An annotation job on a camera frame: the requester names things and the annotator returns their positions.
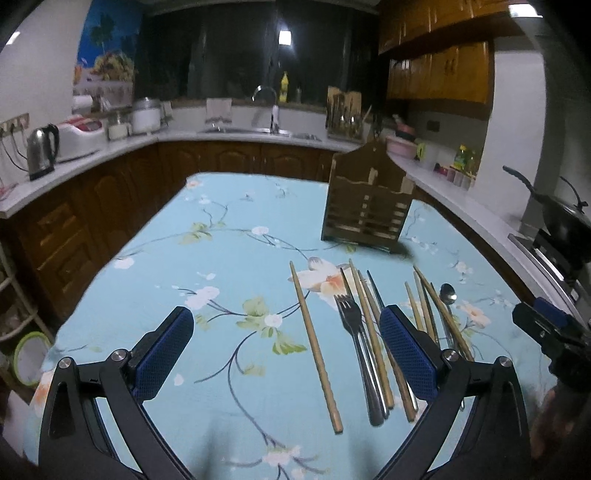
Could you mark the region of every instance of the chrome faucet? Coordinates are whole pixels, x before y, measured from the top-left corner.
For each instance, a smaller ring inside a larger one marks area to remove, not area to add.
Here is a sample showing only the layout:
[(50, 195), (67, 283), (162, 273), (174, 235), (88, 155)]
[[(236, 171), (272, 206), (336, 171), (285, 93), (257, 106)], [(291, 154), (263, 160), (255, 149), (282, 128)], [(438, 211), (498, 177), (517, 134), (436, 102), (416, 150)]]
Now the chrome faucet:
[(272, 134), (277, 134), (277, 133), (279, 133), (279, 123), (277, 123), (277, 120), (279, 118), (279, 106), (277, 105), (277, 92), (275, 91), (275, 89), (273, 87), (259, 85), (258, 87), (256, 87), (254, 93), (252, 94), (252, 101), (253, 102), (255, 101), (257, 94), (259, 94), (259, 92), (261, 92), (262, 90), (270, 90), (273, 92), (275, 102), (273, 103), (273, 109), (271, 110), (271, 127), (269, 128), (269, 130), (271, 131)]

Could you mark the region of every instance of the stainless steel kettle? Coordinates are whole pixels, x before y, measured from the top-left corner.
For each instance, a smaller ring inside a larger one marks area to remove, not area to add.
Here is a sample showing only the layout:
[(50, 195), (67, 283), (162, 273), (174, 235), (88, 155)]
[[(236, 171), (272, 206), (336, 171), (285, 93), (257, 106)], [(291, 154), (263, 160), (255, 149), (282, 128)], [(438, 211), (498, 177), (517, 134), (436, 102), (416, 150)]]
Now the stainless steel kettle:
[[(53, 134), (53, 148), (49, 135)], [(55, 125), (36, 128), (27, 141), (29, 179), (35, 180), (53, 171), (60, 148), (60, 131)]]

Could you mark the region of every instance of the palm tree picture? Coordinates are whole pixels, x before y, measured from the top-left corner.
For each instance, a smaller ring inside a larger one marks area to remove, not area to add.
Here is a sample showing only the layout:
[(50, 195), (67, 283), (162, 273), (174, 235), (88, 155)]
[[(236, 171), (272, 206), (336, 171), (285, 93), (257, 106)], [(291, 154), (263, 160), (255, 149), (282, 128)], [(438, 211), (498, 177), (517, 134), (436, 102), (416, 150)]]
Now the palm tree picture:
[(115, 20), (109, 14), (101, 13), (99, 24), (90, 30), (91, 42), (103, 48), (103, 55), (106, 53), (105, 43), (113, 40), (113, 28), (115, 28)]

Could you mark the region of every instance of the dark window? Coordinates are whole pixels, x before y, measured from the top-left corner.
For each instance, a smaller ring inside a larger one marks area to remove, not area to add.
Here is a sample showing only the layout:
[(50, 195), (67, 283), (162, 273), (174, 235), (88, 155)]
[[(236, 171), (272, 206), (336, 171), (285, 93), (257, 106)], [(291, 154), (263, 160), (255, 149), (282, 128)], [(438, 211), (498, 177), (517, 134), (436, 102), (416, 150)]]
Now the dark window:
[[(291, 45), (279, 45), (280, 31)], [(325, 105), (329, 86), (375, 96), (378, 17), (314, 0), (240, 2), (146, 17), (138, 40), (135, 96), (249, 99), (258, 85), (288, 101)]]

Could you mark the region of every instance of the ceiling light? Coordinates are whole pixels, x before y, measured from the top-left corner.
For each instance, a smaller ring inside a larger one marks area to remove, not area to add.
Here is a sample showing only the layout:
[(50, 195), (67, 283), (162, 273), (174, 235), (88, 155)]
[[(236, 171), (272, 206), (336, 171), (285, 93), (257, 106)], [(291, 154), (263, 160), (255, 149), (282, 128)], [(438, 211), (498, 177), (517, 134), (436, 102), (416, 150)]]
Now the ceiling light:
[(291, 45), (291, 32), (289, 30), (281, 30), (279, 32), (279, 45)]
[(6, 45), (12, 45), (14, 43), (14, 41), (18, 38), (18, 36), (21, 33), (17, 30), (16, 32), (14, 32), (10, 38), (8, 39), (8, 41), (6, 42)]
[(516, 18), (516, 17), (542, 18), (542, 16), (538, 15), (538, 12), (535, 11), (535, 8), (529, 4), (509, 5), (509, 15), (512, 16), (513, 18)]

